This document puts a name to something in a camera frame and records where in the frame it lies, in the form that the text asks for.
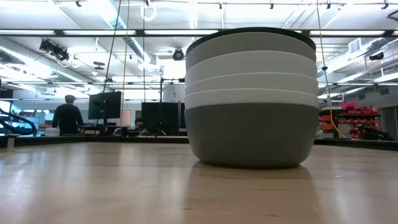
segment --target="stack of bowls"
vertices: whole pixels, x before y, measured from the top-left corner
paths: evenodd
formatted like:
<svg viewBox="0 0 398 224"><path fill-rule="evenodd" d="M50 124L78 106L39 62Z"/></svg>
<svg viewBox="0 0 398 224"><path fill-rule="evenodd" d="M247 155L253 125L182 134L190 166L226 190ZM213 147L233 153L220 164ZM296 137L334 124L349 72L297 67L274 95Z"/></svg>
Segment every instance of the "stack of bowls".
<svg viewBox="0 0 398 224"><path fill-rule="evenodd" d="M291 167L318 121L315 44L253 27L203 37L187 50L185 122L194 154L232 167Z"/></svg>

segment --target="dark gray bowl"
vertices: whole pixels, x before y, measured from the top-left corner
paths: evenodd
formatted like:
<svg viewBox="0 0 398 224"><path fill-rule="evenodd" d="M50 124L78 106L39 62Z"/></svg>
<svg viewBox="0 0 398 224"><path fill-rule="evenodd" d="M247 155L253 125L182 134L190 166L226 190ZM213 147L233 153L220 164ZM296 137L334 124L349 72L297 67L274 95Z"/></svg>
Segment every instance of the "dark gray bowl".
<svg viewBox="0 0 398 224"><path fill-rule="evenodd" d="M230 167L293 167L310 154L318 108L281 103L238 103L185 110L193 153Z"/></svg>
<svg viewBox="0 0 398 224"><path fill-rule="evenodd" d="M275 50L302 55L317 62L316 45L307 36L272 27L246 27L210 34L187 49L187 71L197 63L219 55L252 50Z"/></svg>

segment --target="yellow cable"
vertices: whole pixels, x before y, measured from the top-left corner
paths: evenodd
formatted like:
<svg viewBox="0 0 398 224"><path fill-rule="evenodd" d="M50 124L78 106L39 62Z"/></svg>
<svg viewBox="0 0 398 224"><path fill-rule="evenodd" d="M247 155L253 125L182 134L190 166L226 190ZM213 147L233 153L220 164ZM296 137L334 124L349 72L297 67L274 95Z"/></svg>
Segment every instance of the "yellow cable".
<svg viewBox="0 0 398 224"><path fill-rule="evenodd" d="M123 121L123 105L124 105L124 81L126 79L126 65L127 65L127 38L129 38L129 19L130 19L130 0L127 4L127 24L126 24L126 46L124 48L124 68L123 68L123 87L122 87L122 108L120 115L120 129L122 128Z"/></svg>
<svg viewBox="0 0 398 224"><path fill-rule="evenodd" d="M321 50L322 50L322 61L323 61L323 66L326 67L326 63L325 63L325 56L323 55L323 42L322 42L322 28L321 28L321 18L319 16L319 2L317 0L317 14L318 14L318 25L319 25L319 37L320 37L320 41L321 41ZM324 70L325 72L325 79L326 79L326 93L328 95L328 99L329 99L329 109L330 109L330 120L331 123L333 125L333 127L335 128L335 130L342 135L344 138L346 138L346 136L341 133L341 131L336 127L335 122L333 120L333 114L332 114L332 110L331 110L331 97L330 97L330 91L329 91L329 82L328 82L328 76L326 74L326 70Z"/></svg>

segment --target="security camera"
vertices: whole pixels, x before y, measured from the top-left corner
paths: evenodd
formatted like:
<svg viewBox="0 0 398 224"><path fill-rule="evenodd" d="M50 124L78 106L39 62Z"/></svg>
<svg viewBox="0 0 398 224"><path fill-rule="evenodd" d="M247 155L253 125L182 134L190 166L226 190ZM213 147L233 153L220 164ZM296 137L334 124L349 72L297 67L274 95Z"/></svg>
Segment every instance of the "security camera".
<svg viewBox="0 0 398 224"><path fill-rule="evenodd" d="M173 59L176 61L184 59L184 53L182 52L182 49L175 49L175 52L173 53Z"/></svg>

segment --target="table surface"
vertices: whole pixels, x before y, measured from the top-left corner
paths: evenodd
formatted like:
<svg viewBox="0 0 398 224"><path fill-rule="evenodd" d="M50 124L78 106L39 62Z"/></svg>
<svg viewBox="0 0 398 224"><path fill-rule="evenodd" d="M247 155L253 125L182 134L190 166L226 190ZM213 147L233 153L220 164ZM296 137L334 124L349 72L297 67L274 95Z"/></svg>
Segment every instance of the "table surface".
<svg viewBox="0 0 398 224"><path fill-rule="evenodd" d="M397 155L314 146L300 167L245 170L187 144L18 147L0 152L0 223L397 223Z"/></svg>

